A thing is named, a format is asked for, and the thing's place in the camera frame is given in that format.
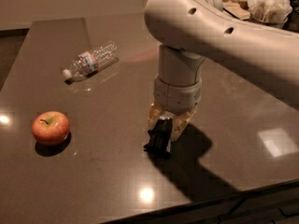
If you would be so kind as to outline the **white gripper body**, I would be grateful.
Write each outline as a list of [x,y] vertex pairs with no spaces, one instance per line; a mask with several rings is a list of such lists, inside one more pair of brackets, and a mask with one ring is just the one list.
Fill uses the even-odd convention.
[[164,110],[175,115],[196,107],[201,97],[202,80],[188,87],[168,85],[158,77],[154,80],[153,97]]

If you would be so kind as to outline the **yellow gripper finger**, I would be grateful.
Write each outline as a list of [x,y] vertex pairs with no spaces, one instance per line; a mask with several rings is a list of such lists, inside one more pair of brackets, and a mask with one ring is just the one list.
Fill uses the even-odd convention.
[[173,116],[172,131],[170,135],[170,141],[175,142],[179,139],[193,115],[196,113],[197,106],[194,106],[190,110]]
[[153,101],[153,103],[150,105],[148,115],[148,127],[150,130],[152,130],[155,127],[158,119],[164,113],[165,110],[156,101]]

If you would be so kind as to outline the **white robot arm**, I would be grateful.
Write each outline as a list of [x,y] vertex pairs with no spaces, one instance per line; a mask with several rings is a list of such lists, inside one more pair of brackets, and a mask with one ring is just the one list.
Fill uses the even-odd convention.
[[170,139],[180,137],[197,109],[206,58],[298,108],[299,34],[229,17],[221,0],[148,0],[144,19],[161,43],[151,130],[170,112]]

